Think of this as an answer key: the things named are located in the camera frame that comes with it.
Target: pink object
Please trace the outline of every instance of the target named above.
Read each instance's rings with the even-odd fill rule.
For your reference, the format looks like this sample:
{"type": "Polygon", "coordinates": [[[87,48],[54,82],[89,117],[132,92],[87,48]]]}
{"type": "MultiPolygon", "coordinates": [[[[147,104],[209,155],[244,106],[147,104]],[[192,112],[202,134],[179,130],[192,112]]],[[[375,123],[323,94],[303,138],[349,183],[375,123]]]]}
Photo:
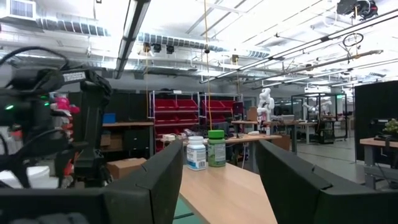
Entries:
{"type": "Polygon", "coordinates": [[[58,110],[67,110],[71,114],[77,114],[80,112],[80,108],[75,105],[70,105],[69,99],[63,96],[55,97],[55,103],[57,104],[58,110]]]}

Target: desk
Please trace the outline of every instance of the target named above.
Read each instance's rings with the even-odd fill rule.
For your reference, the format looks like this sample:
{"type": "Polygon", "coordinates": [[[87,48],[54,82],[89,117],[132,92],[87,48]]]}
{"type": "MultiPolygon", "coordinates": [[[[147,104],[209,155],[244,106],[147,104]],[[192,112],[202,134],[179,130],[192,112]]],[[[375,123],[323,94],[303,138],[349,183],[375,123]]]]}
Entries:
{"type": "MultiPolygon", "coordinates": [[[[365,186],[372,189],[376,188],[376,177],[387,178],[398,182],[398,170],[390,169],[387,167],[375,166],[374,153],[376,149],[385,147],[386,143],[384,141],[377,141],[373,138],[361,139],[359,142],[364,145],[365,150],[365,186]]],[[[390,142],[390,148],[398,148],[398,142],[390,142]]]]}
{"type": "Polygon", "coordinates": [[[155,153],[154,123],[152,121],[121,122],[121,123],[110,123],[110,124],[102,125],[102,127],[104,127],[104,128],[128,127],[128,126],[148,126],[149,127],[149,156],[152,157],[155,153]]]}
{"type": "Polygon", "coordinates": [[[292,152],[297,154],[297,125],[299,124],[298,121],[265,121],[262,123],[264,126],[270,126],[270,132],[273,134],[274,128],[273,126],[285,126],[286,128],[292,128],[292,152]]]}
{"type": "MultiPolygon", "coordinates": [[[[225,144],[238,144],[238,143],[249,143],[249,163],[251,165],[251,170],[255,173],[258,174],[259,169],[257,167],[257,162],[256,162],[256,142],[258,140],[272,140],[272,139],[278,139],[281,138],[282,136],[266,136],[265,134],[258,134],[258,135],[249,135],[249,134],[240,134],[240,138],[237,137],[231,137],[229,139],[225,140],[225,144]]],[[[183,142],[184,147],[188,145],[188,141],[183,142]]]]}
{"type": "Polygon", "coordinates": [[[307,144],[310,144],[310,127],[315,126],[318,123],[316,122],[300,122],[298,125],[305,127],[305,141],[307,144]]]}
{"type": "Polygon", "coordinates": [[[260,176],[230,164],[201,171],[184,166],[180,196],[206,223],[277,223],[260,176]]]}

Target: air vent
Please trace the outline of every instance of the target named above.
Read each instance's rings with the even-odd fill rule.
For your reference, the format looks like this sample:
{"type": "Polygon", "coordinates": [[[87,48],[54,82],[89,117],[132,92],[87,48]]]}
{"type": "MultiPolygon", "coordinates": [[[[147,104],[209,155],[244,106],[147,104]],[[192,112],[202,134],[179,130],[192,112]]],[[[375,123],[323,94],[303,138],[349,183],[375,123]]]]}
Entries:
{"type": "Polygon", "coordinates": [[[25,0],[7,0],[10,16],[35,20],[36,2],[25,0]]]}

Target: ceiling duct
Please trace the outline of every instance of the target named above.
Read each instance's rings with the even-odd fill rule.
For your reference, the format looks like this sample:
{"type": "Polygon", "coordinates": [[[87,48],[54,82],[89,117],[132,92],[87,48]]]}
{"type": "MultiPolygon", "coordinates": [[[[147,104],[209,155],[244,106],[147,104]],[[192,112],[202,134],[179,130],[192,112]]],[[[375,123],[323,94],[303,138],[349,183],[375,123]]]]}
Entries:
{"type": "MultiPolygon", "coordinates": [[[[75,34],[111,36],[105,27],[97,26],[94,19],[71,16],[57,13],[54,17],[47,16],[46,11],[37,10],[40,8],[36,2],[26,0],[0,0],[0,9],[6,11],[6,16],[0,18],[0,22],[9,24],[18,29],[40,32],[42,30],[64,31],[75,34]]],[[[151,44],[170,45],[174,47],[187,47],[192,49],[205,49],[204,40],[182,39],[167,35],[158,35],[148,32],[141,32],[137,35],[137,41],[151,44]]],[[[269,56],[268,49],[241,50],[221,47],[219,42],[209,43],[209,50],[213,52],[231,52],[243,57],[266,58],[269,56]]]]}
{"type": "MultiPolygon", "coordinates": [[[[166,35],[157,35],[150,33],[139,33],[137,36],[137,40],[139,42],[147,42],[151,44],[162,44],[162,45],[171,45],[174,47],[188,47],[192,49],[205,49],[205,41],[193,40],[193,39],[183,39],[170,37],[166,35]]],[[[212,44],[209,43],[208,49],[213,52],[234,52],[236,49],[229,49],[227,47],[221,47],[219,43],[212,44]]],[[[265,58],[269,55],[269,51],[264,49],[263,51],[257,50],[242,50],[238,53],[240,56],[244,57],[252,57],[252,58],[265,58]]]]}

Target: wall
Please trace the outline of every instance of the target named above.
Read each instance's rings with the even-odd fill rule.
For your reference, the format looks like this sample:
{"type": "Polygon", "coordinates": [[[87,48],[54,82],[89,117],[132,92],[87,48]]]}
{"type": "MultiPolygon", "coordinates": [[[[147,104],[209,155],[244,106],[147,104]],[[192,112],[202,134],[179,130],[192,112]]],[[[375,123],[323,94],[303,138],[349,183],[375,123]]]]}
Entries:
{"type": "MultiPolygon", "coordinates": [[[[12,68],[10,65],[4,65],[0,68],[0,85],[4,86],[10,79],[12,68]]],[[[113,88],[122,90],[159,90],[161,88],[173,88],[182,91],[208,91],[208,84],[200,84],[199,80],[189,77],[172,78],[164,75],[148,75],[145,80],[136,80],[134,75],[126,73],[119,80],[109,79],[113,88]]],[[[258,97],[261,90],[251,90],[251,85],[240,85],[239,92],[244,96],[258,97]]],[[[68,85],[60,91],[80,91],[79,84],[68,85]]],[[[211,82],[210,91],[212,93],[237,93],[235,84],[228,82],[211,82]]],[[[282,86],[280,88],[271,87],[271,97],[290,98],[291,95],[304,93],[304,88],[295,85],[282,86]]]]}

